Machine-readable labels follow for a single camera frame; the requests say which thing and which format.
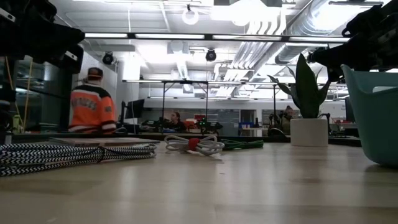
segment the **man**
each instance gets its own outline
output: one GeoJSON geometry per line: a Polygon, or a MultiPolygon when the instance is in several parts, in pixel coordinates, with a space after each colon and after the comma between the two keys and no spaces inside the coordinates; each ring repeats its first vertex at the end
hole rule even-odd
{"type": "Polygon", "coordinates": [[[70,132],[111,134],[116,130],[114,103],[111,95],[101,87],[102,79],[101,69],[90,68],[84,84],[72,90],[70,132]]]}

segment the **orange jersey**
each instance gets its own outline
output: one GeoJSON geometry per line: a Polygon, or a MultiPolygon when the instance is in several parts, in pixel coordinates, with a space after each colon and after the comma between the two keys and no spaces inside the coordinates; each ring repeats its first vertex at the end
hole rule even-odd
{"type": "Polygon", "coordinates": [[[111,95],[98,85],[85,84],[72,90],[70,101],[73,119],[69,131],[74,133],[113,133],[115,109],[111,95]]]}

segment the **computer monitor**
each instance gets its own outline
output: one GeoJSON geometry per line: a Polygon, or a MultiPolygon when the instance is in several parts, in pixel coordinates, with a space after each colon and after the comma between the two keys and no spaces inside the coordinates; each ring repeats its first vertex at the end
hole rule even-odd
{"type": "Polygon", "coordinates": [[[349,100],[349,97],[345,98],[345,102],[346,102],[346,120],[355,122],[353,106],[351,105],[351,100],[349,100]]]}
{"type": "Polygon", "coordinates": [[[142,111],[144,110],[144,103],[145,100],[130,101],[126,106],[127,111],[125,118],[140,118],[142,116],[142,111]]]}

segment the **security camera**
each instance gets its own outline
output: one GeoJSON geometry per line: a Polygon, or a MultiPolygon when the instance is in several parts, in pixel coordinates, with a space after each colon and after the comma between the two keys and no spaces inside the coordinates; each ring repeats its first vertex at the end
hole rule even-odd
{"type": "Polygon", "coordinates": [[[214,49],[209,49],[206,54],[206,60],[208,62],[214,62],[217,58],[217,54],[214,49]]]}
{"type": "Polygon", "coordinates": [[[116,62],[116,59],[113,57],[113,52],[106,52],[104,58],[102,58],[102,62],[105,65],[113,65],[116,62]]]}

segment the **teal plastic bin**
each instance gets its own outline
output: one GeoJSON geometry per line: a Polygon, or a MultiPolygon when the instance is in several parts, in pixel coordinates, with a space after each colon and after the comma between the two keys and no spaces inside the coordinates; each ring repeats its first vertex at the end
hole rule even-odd
{"type": "Polygon", "coordinates": [[[398,73],[355,72],[342,65],[366,157],[398,167],[398,73]],[[373,92],[377,86],[391,86],[373,92]]]}

